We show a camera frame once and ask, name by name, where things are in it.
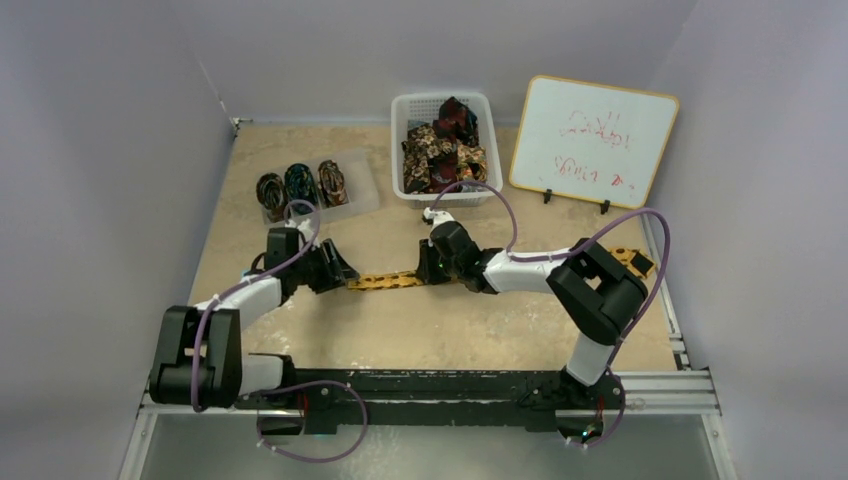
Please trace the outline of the yellow insect-print tie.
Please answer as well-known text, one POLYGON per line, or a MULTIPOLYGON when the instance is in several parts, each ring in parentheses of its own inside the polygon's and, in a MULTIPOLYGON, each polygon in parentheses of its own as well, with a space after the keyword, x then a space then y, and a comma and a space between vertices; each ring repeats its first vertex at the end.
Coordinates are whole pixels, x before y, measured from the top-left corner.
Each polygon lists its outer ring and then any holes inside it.
MULTIPOLYGON (((658 264, 640 249, 615 247, 609 248, 608 251, 639 279, 648 279, 658 268, 658 264)), ((437 285, 455 282, 454 278, 448 277, 446 280, 441 279, 441 282, 437 285)), ((420 286, 425 285, 415 277, 415 270, 407 270, 384 274, 361 274, 358 281, 350 282, 346 288, 352 291, 365 292, 420 286)))

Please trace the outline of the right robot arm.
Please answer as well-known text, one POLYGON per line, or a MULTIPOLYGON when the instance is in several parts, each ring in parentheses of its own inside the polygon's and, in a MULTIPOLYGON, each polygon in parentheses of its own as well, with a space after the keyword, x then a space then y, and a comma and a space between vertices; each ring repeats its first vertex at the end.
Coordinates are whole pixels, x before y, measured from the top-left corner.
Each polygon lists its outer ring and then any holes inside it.
POLYGON ((576 407, 596 399, 616 346, 649 299, 645 282, 587 238, 568 249, 513 257, 504 248, 480 248, 452 218, 427 224, 426 244, 437 253, 436 264, 468 290, 531 292, 557 299, 579 331, 561 392, 576 407))

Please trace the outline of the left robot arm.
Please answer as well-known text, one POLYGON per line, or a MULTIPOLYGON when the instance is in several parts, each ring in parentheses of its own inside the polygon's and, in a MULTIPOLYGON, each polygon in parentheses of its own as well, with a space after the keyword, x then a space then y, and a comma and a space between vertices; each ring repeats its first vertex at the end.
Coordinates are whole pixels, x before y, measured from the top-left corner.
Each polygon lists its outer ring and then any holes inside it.
POLYGON ((262 269, 208 301, 168 308, 149 373, 151 400, 203 411, 259 393, 272 408, 292 405, 298 382, 291 358, 243 352, 241 332, 301 286, 320 294, 359 279, 332 240, 316 237, 309 226, 273 228, 262 269))

